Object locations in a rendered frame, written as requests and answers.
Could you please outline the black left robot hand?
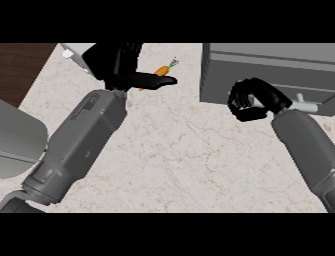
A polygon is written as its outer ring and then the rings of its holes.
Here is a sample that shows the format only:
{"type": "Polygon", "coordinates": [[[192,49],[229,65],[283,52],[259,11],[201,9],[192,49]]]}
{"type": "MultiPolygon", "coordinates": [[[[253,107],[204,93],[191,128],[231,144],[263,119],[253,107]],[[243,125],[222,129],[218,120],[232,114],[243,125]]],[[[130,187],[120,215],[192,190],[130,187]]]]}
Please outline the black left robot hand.
{"type": "Polygon", "coordinates": [[[83,53],[83,61],[95,78],[105,82],[107,90],[157,90],[178,84],[175,77],[138,72],[141,50],[142,43],[108,42],[96,43],[83,53]]]}

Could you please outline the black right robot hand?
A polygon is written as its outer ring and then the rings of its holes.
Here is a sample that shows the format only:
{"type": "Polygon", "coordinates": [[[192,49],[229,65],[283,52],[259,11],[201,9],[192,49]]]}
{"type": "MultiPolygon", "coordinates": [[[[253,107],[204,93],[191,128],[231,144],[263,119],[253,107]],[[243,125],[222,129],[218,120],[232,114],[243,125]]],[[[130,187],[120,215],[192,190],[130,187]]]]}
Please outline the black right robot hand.
{"type": "Polygon", "coordinates": [[[232,86],[228,107],[241,122],[265,119],[268,112],[278,114],[291,105],[284,93],[259,78],[244,79],[232,86]]]}

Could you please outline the grey drawer front pale handle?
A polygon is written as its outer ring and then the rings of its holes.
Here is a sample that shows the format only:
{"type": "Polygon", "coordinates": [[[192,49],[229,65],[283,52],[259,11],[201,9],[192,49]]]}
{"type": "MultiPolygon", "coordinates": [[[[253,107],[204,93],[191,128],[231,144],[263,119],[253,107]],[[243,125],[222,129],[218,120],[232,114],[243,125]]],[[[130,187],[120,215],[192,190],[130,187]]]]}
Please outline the grey drawer front pale handle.
{"type": "Polygon", "coordinates": [[[274,84],[274,87],[293,101],[291,109],[321,116],[335,115],[335,110],[330,108],[335,100],[335,90],[283,84],[274,84]]]}

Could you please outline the orange carrot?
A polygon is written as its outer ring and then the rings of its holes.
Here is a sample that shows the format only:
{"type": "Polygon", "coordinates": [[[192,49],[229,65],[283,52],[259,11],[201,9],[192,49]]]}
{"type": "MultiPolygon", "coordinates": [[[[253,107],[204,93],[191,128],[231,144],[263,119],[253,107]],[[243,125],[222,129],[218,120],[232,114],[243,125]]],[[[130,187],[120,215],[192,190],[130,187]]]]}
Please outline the orange carrot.
{"type": "Polygon", "coordinates": [[[164,65],[159,68],[154,73],[141,73],[141,87],[142,90],[157,90],[167,85],[176,85],[178,79],[169,76],[170,69],[178,65],[179,61],[176,59],[172,60],[169,65],[164,65]]]}

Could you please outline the grey cabinet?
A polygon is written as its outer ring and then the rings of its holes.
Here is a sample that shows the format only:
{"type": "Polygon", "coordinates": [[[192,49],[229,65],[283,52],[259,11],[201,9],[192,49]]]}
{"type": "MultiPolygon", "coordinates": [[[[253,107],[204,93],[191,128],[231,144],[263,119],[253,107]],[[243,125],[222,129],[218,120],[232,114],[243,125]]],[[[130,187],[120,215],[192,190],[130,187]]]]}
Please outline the grey cabinet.
{"type": "Polygon", "coordinates": [[[235,82],[253,77],[272,85],[335,90],[335,43],[206,43],[200,100],[226,103],[235,82]]]}

